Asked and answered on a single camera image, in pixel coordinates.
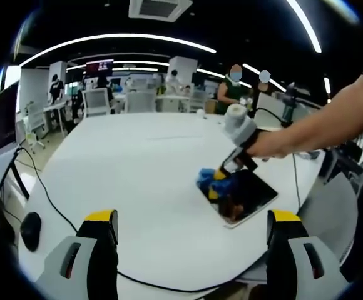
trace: floor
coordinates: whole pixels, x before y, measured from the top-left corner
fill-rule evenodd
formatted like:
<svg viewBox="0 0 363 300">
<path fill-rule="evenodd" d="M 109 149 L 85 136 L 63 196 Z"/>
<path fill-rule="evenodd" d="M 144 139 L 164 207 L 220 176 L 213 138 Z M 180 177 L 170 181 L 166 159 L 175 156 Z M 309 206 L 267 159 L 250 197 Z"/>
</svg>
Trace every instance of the floor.
<svg viewBox="0 0 363 300">
<path fill-rule="evenodd" d="M 36 165 L 37 172 L 41 172 L 52 154 L 55 150 L 60 146 L 64 137 L 62 136 L 60 131 L 49 133 L 44 139 L 41 141 L 45 145 L 45 149 L 36 148 L 35 154 L 31 151 L 31 155 L 34 159 L 34 163 Z M 27 143 L 23 145 L 26 149 L 28 149 Z M 20 153 L 16 160 L 16 166 L 20 173 L 20 176 L 27 187 L 28 191 L 32 190 L 36 178 L 36 170 L 33 167 L 33 162 L 30 157 L 23 151 Z M 15 245 L 18 243 L 19 238 L 19 227 L 20 221 L 24 217 L 23 207 L 25 205 L 24 198 L 22 197 L 18 187 L 16 184 L 10 180 L 13 178 L 13 175 L 9 173 L 9 180 L 5 183 L 4 186 L 4 205 L 7 210 L 5 213 L 8 222 L 12 225 L 16 233 Z M 314 185 L 314 189 L 317 189 L 322 185 L 321 181 L 317 181 Z M 247 299 L 247 285 L 240 284 L 238 282 L 231 282 L 222 286 L 220 289 L 216 290 L 212 294 L 205 297 L 205 300 L 243 300 Z"/>
</svg>

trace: desk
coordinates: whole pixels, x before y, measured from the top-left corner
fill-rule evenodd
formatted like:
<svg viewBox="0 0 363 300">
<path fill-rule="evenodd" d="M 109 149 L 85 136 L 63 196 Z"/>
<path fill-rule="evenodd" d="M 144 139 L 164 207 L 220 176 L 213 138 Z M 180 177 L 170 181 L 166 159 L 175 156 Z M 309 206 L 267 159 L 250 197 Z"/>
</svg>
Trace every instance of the desk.
<svg viewBox="0 0 363 300">
<path fill-rule="evenodd" d="M 235 147 L 215 117 L 143 113 L 87 118 L 53 154 L 42 180 L 52 201 L 77 228 L 93 211 L 118 210 L 118 269 L 124 274 L 181 290 L 230 281 L 267 250 L 267 209 L 296 213 L 298 201 L 292 156 L 266 163 L 258 159 L 257 175 L 279 196 L 235 229 L 225 227 L 195 185 L 202 167 L 217 168 Z M 302 202 L 323 158 L 323 153 L 315 161 L 296 157 Z M 49 205 L 39 183 L 25 210 L 37 211 L 43 220 L 36 252 L 19 242 L 19 263 L 36 280 L 48 253 L 74 232 Z M 118 280 L 119 290 L 124 282 L 135 285 L 125 280 Z M 144 297 L 148 287 L 136 286 L 124 299 Z"/>
<path fill-rule="evenodd" d="M 53 111 L 55 109 L 58 110 L 59 125 L 61 126 L 61 132 L 62 132 L 63 137 L 65 137 L 65 134 L 64 134 L 64 130 L 63 130 L 63 121 L 62 121 L 62 115 L 61 115 L 60 110 L 65 107 L 66 103 L 67 103 L 67 101 L 60 101 L 60 102 L 57 102 L 57 103 L 55 103 L 53 105 L 44 107 L 44 113 L 48 113 L 48 112 Z"/>
</svg>

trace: blue cloth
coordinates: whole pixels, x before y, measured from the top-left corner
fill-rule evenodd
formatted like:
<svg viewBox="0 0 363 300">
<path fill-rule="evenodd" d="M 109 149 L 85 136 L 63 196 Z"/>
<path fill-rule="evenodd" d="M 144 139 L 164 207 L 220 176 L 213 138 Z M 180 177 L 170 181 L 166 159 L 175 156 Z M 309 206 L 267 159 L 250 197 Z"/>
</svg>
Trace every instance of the blue cloth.
<svg viewBox="0 0 363 300">
<path fill-rule="evenodd" d="M 229 195 L 232 189 L 237 185 L 235 177 L 230 176 L 229 178 L 222 180 L 214 180 L 214 174 L 214 169 L 201 169 L 198 173 L 197 186 L 202 191 L 207 191 L 211 187 L 215 192 L 217 192 L 220 198 Z"/>
</svg>

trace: green shirt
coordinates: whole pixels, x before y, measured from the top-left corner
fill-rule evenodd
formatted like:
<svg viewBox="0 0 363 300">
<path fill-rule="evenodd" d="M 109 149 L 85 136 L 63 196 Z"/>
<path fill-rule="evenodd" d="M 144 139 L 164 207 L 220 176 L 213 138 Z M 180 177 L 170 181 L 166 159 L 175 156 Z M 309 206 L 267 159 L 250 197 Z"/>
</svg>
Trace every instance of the green shirt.
<svg viewBox="0 0 363 300">
<path fill-rule="evenodd" d="M 242 96 L 247 95 L 247 90 L 241 85 L 234 86 L 228 79 L 225 79 L 224 83 L 227 87 L 225 97 L 239 101 Z M 229 103 L 218 100 L 217 105 L 215 106 L 215 114 L 225 114 L 229 105 Z"/>
</svg>

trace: human hand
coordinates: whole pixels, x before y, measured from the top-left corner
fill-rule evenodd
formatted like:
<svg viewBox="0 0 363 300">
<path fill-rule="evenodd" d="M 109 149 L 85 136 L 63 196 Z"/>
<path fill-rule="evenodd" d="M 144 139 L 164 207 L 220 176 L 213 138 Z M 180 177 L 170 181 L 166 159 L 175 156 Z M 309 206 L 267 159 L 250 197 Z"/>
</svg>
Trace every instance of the human hand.
<svg viewBox="0 0 363 300">
<path fill-rule="evenodd" d="M 257 140 L 247 149 L 247 153 L 257 158 L 284 158 L 288 154 L 281 131 L 260 132 Z"/>
</svg>

